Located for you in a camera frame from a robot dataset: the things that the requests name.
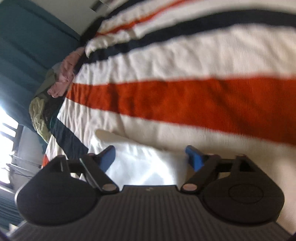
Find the dark wall switch panel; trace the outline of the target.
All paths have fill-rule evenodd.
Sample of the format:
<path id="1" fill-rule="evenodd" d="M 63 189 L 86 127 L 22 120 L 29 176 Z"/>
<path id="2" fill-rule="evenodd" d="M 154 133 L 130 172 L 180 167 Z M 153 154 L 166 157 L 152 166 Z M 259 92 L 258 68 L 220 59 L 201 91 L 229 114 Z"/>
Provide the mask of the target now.
<path id="1" fill-rule="evenodd" d="M 98 12 L 101 10 L 107 10 L 109 8 L 109 5 L 112 3 L 110 0 L 96 0 L 91 5 L 90 9 L 94 12 Z"/>

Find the pink garment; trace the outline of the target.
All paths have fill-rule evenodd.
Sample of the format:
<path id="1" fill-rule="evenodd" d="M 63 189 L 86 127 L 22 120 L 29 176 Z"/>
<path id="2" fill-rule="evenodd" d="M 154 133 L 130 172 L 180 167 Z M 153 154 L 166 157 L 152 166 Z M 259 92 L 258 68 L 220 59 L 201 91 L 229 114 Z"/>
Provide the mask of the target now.
<path id="1" fill-rule="evenodd" d="M 74 67 L 84 54 L 84 49 L 84 47 L 76 49 L 62 61 L 57 80 L 48 90 L 48 94 L 53 98 L 61 97 L 67 91 L 75 77 Z"/>

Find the white track jacket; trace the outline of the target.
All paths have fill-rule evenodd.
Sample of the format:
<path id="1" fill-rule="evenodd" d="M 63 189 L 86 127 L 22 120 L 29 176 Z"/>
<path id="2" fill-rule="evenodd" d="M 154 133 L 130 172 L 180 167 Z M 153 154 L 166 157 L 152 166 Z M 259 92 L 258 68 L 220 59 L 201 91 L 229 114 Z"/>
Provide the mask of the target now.
<path id="1" fill-rule="evenodd" d="M 103 130 L 94 132 L 89 152 L 98 154 L 110 145 L 115 147 L 115 160 L 106 174 L 120 188 L 124 185 L 181 187 L 194 174 L 185 152 L 158 150 Z"/>

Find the olive green garment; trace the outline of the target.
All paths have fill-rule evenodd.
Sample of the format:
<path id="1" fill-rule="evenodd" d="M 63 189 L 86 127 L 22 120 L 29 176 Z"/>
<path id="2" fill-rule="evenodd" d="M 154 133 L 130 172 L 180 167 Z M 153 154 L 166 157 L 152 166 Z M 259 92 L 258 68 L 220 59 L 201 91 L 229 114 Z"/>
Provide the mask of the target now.
<path id="1" fill-rule="evenodd" d="M 53 69 L 49 69 L 45 75 L 45 80 L 41 84 L 41 86 L 38 88 L 38 90 L 35 93 L 34 97 L 39 97 L 42 99 L 48 99 L 49 94 L 48 90 L 51 88 L 51 86 L 55 83 L 56 81 L 56 74 Z"/>

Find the right teal curtain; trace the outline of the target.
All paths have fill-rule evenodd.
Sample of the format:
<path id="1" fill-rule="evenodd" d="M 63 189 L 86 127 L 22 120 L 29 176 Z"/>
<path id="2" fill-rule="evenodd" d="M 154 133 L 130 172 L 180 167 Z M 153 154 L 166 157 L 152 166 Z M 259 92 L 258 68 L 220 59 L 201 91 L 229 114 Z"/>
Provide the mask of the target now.
<path id="1" fill-rule="evenodd" d="M 80 36 L 31 1 L 1 1 L 1 107 L 32 129 L 29 105 L 45 74 Z"/>

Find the striped bed blanket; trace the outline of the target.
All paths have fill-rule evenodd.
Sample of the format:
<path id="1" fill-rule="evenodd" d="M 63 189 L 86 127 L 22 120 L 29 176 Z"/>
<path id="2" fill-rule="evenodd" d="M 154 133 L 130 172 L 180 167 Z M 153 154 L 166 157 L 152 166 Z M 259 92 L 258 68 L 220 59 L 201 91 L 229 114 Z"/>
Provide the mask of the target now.
<path id="1" fill-rule="evenodd" d="M 96 130 L 158 150 L 245 154 L 295 232 L 295 1 L 118 1 L 84 47 L 44 162 Z"/>

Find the yellow-green knit blanket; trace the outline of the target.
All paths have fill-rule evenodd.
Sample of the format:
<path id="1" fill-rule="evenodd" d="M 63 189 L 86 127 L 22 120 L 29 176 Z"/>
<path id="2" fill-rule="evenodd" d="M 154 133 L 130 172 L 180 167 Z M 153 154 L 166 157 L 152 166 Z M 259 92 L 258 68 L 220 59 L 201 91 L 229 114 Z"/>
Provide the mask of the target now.
<path id="1" fill-rule="evenodd" d="M 51 133 L 43 118 L 43 111 L 45 108 L 45 100 L 35 97 L 29 106 L 29 115 L 31 118 L 32 126 L 37 134 L 48 144 Z"/>

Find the window with dark frame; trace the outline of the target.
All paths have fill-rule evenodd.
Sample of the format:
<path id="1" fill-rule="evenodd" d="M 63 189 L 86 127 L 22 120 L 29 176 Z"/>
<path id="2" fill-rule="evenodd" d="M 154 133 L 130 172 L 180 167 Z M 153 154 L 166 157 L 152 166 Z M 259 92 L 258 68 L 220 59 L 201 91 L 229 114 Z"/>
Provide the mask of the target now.
<path id="1" fill-rule="evenodd" d="M 18 149 L 23 127 L 1 108 L 1 183 L 11 184 L 12 155 Z"/>

